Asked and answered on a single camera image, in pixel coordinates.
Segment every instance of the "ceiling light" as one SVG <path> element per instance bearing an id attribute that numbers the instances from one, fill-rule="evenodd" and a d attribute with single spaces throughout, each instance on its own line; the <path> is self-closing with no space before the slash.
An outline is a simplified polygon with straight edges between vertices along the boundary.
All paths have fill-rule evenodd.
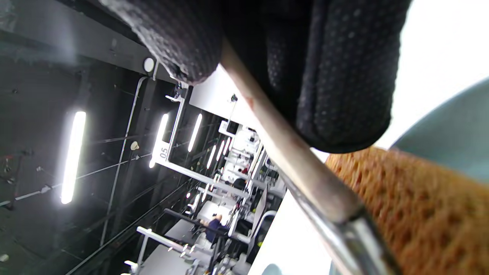
<path id="1" fill-rule="evenodd" d="M 78 170 L 78 160 L 82 149 L 83 132 L 85 130 L 85 112 L 77 112 L 73 119 L 71 136 L 69 137 L 68 156 L 63 175 L 63 190 L 61 191 L 61 203 L 67 204 L 73 199 L 75 191 L 76 172 Z"/>
<path id="2" fill-rule="evenodd" d="M 131 262 L 131 261 L 125 261 L 124 263 L 127 264 L 127 265 L 130 265 L 130 266 L 137 266 L 136 263 Z"/>
<path id="3" fill-rule="evenodd" d="M 227 148 L 229 147 L 229 143 L 231 142 L 231 138 L 228 137 L 226 141 L 226 146 L 224 147 L 224 151 L 222 152 L 223 155 L 226 155 Z"/>
<path id="4" fill-rule="evenodd" d="M 220 179 L 221 179 L 221 175 L 219 175 L 219 174 L 217 174 L 217 173 L 216 173 L 216 174 L 214 175 L 214 179 L 213 179 L 213 181 L 214 181 L 215 183 L 218 183 Z"/>
<path id="5" fill-rule="evenodd" d="M 195 211 L 195 209 L 197 208 L 197 205 L 199 204 L 199 200 L 200 200 L 200 193 L 197 194 L 197 196 L 195 196 L 194 204 L 190 206 L 192 211 Z"/>
<path id="6" fill-rule="evenodd" d="M 146 72 L 151 72 L 155 68 L 155 61 L 148 57 L 144 60 L 143 68 Z"/>
<path id="7" fill-rule="evenodd" d="M 219 161 L 219 158 L 221 157 L 222 149 L 224 148 L 224 140 L 221 142 L 221 146 L 219 147 L 219 151 L 217 153 L 216 160 Z"/>
<path id="8" fill-rule="evenodd" d="M 156 150 L 157 150 L 156 145 L 158 144 L 158 141 L 163 140 L 163 136 L 165 135 L 165 129 L 166 129 L 167 123 L 168 123 L 168 114 L 164 114 L 161 117 L 161 121 L 159 123 L 159 128 L 158 128 L 158 133 L 156 134 L 155 146 L 153 147 L 153 155 L 158 153 L 158 152 L 156 152 Z M 153 168 L 154 166 L 155 166 L 155 162 L 151 159 L 150 160 L 150 168 Z"/>
<path id="9" fill-rule="evenodd" d="M 202 122 L 202 114 L 199 114 L 199 116 L 197 116 L 197 121 L 195 122 L 194 131 L 192 132 L 192 137 L 190 138 L 190 143 L 188 144 L 188 152 L 192 151 L 192 147 L 194 147 L 195 138 L 197 137 L 197 132 L 199 131 L 201 122 Z"/>
<path id="10" fill-rule="evenodd" d="M 209 190 L 209 185 L 210 185 L 210 184 L 207 184 L 207 186 L 205 187 L 205 191 L 204 191 L 204 194 L 203 194 L 203 196 L 202 196 L 202 202 L 204 202 L 204 201 L 205 201 L 205 196 L 207 196 L 207 191 Z"/>
<path id="11" fill-rule="evenodd" d="M 212 152 L 211 152 L 211 155 L 209 157 L 209 160 L 207 161 L 207 169 L 209 169 L 209 167 L 211 167 L 212 158 L 214 157 L 215 152 L 216 152 L 216 146 L 214 145 L 214 147 L 212 147 Z"/>

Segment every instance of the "black ceiling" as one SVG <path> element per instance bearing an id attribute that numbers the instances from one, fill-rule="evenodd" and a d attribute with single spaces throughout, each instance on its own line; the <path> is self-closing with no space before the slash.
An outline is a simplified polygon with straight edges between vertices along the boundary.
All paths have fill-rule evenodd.
<path id="1" fill-rule="evenodd" d="M 15 8 L 19 1 L 9 2 Z M 83 12 L 100 27 L 140 43 L 125 24 L 95 1 L 59 2 Z M 0 274 L 65 274 L 88 256 L 90 261 L 75 274 L 90 268 L 114 274 L 122 264 L 118 257 L 127 256 L 124 244 L 137 245 L 135 226 L 167 229 L 170 219 L 156 221 L 161 210 L 173 207 L 182 211 L 187 205 L 185 194 L 199 184 L 163 166 L 148 167 L 161 116 L 170 115 L 167 131 L 171 131 L 177 114 L 178 103 L 165 98 L 173 93 L 175 84 L 143 81 L 123 164 L 117 165 L 137 84 L 145 75 L 77 52 L 67 56 L 61 49 L 17 35 L 9 28 L 0 22 L 0 204 L 14 203 L 0 207 L 0 254 L 10 256 L 9 261 L 0 263 Z M 118 52 L 115 58 L 130 59 L 131 54 Z M 73 201 L 63 205 L 57 186 L 69 115 L 75 107 L 87 113 L 78 169 L 78 176 L 87 176 L 77 181 Z M 194 149 L 188 153 L 198 114 L 203 120 Z M 221 120 L 186 104 L 170 161 L 212 176 L 215 167 L 205 166 L 208 149 L 224 139 L 218 133 Z M 139 143 L 138 150 L 130 150 L 133 141 Z M 105 226 L 104 243 L 110 242 L 92 255 L 100 247 Z"/>

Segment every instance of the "circular light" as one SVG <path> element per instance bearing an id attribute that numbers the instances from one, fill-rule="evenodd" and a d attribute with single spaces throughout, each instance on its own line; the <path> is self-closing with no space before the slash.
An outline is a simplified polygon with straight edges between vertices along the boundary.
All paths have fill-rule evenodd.
<path id="1" fill-rule="evenodd" d="M 155 68 L 155 61 L 148 57 L 144 60 L 143 68 L 146 72 L 151 72 Z"/>

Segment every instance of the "orange textured pad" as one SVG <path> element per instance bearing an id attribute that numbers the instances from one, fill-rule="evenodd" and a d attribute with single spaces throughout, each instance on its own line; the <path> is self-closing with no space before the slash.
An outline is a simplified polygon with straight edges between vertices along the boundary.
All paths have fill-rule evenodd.
<path id="1" fill-rule="evenodd" d="M 489 188 L 400 151 L 330 155 L 405 275 L 489 274 Z"/>

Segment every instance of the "person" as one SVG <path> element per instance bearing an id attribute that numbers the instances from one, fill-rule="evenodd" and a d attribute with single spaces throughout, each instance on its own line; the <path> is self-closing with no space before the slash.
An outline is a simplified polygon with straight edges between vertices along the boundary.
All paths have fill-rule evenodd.
<path id="1" fill-rule="evenodd" d="M 214 230 L 219 230 L 219 229 L 229 230 L 228 227 L 225 227 L 221 224 L 221 220 L 222 220 L 222 215 L 216 215 L 212 221 L 210 222 L 200 221 L 200 223 Z M 209 229 L 205 229 L 205 238 L 209 242 L 214 244 L 216 233 Z"/>
<path id="2" fill-rule="evenodd" d="M 239 190 L 244 190 L 246 187 L 246 180 L 243 178 L 237 178 L 234 180 L 233 183 L 231 183 L 229 181 L 225 181 L 224 183 L 226 183 L 227 185 L 232 186 L 234 188 L 237 188 Z"/>
<path id="3" fill-rule="evenodd" d="M 241 169 L 241 168 L 239 168 L 239 169 L 238 169 L 238 172 L 241 172 L 241 173 L 243 173 L 243 174 L 246 174 L 246 175 L 247 175 L 247 174 L 248 174 L 248 167 L 246 167 L 245 169 Z"/>

